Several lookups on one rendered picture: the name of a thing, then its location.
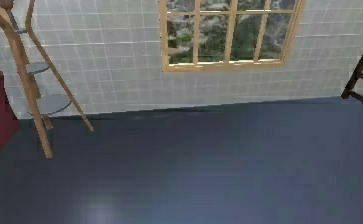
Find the wooden shelf stand grey trays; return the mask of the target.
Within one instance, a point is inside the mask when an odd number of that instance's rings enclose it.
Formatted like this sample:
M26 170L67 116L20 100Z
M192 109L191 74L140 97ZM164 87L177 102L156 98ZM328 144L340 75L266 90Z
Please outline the wooden shelf stand grey trays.
M25 18L25 26L20 28L15 20L14 14L12 13L14 0L0 0L0 27L2 28L9 43L13 60L16 65L17 74L21 80L29 106L28 113L33 118L44 155L47 159L51 159L53 157L53 152L47 135L47 130L51 130L53 128L50 120L51 115L57 114L73 104L88 129L93 131L94 128L34 33L32 27L34 5L35 0L30 0ZM43 61L29 61L21 39L22 34L27 34L32 40L35 47L41 54ZM35 75L41 74L47 70L51 70L53 72L54 77L64 90L64 94L53 94L47 96L41 95Z

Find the wooden framed window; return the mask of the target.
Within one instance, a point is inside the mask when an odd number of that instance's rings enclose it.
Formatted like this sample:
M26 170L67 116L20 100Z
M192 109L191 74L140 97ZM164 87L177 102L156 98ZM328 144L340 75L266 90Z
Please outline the wooden framed window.
M287 63L306 0L158 0L164 72Z

